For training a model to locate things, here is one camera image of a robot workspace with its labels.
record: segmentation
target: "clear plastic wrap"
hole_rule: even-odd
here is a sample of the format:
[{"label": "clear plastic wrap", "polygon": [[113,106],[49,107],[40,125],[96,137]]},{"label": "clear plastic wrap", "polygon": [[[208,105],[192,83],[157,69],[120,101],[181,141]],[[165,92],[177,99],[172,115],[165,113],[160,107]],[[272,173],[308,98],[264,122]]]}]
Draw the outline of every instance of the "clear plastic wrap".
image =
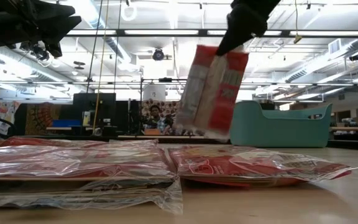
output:
[{"label": "clear plastic wrap", "polygon": [[0,207],[117,209],[145,202],[182,212],[180,180],[156,141],[0,147]]},{"label": "clear plastic wrap", "polygon": [[184,179],[243,187],[274,187],[336,179],[352,168],[313,156],[252,147],[188,146],[169,149]]},{"label": "clear plastic wrap", "polygon": [[190,68],[177,124],[204,131],[206,136],[228,139],[234,105],[248,54],[242,49],[215,56],[217,47],[198,45]]},{"label": "clear plastic wrap", "polygon": [[0,146],[61,146],[61,147],[95,147],[108,144],[103,141],[70,141],[38,138],[11,137]]}]

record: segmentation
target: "wooden table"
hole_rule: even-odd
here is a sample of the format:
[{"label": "wooden table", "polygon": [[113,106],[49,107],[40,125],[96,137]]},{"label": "wooden table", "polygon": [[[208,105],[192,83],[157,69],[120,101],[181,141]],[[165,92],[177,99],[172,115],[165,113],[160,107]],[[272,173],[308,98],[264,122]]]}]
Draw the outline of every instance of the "wooden table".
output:
[{"label": "wooden table", "polygon": [[[358,151],[349,149],[281,149],[358,167]],[[0,224],[210,224],[329,223],[358,224],[358,170],[338,180],[260,190],[184,188],[183,215],[152,203],[121,210],[0,210]]]}]

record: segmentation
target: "man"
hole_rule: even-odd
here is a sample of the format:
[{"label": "man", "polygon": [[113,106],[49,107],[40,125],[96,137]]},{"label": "man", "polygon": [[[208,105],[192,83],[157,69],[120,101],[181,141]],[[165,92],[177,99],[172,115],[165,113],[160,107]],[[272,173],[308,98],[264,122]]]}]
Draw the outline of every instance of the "man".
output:
[{"label": "man", "polygon": [[164,133],[165,130],[165,122],[164,119],[160,117],[160,107],[157,105],[152,105],[150,107],[150,115],[151,117],[145,122],[146,129],[158,129],[161,134]]}]

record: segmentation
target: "plastic-wrapped package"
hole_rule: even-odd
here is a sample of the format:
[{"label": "plastic-wrapped package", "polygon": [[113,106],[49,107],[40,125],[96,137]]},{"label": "plastic-wrapped package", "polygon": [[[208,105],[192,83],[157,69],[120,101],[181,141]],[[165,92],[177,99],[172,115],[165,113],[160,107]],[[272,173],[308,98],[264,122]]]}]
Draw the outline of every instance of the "plastic-wrapped package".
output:
[{"label": "plastic-wrapped package", "polygon": [[11,137],[0,146],[61,146],[61,147],[95,147],[108,144],[103,141],[70,141],[38,138]]},{"label": "plastic-wrapped package", "polygon": [[239,146],[169,149],[184,179],[242,187],[274,187],[331,180],[352,168],[313,156]]},{"label": "plastic-wrapped package", "polygon": [[228,139],[248,54],[237,50],[218,57],[216,50],[217,47],[197,46],[177,124]]},{"label": "plastic-wrapped package", "polygon": [[155,141],[0,147],[0,207],[117,209],[144,202],[182,212],[180,180]]}]

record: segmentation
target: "teal plastic bin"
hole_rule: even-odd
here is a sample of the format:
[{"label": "teal plastic bin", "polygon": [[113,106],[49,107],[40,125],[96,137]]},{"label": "teal plastic bin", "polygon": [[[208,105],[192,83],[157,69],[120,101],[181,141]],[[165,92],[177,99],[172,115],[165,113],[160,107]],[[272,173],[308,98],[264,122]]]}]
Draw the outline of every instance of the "teal plastic bin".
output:
[{"label": "teal plastic bin", "polygon": [[256,101],[236,104],[230,140],[237,146],[325,147],[332,105],[306,110],[262,110]]}]

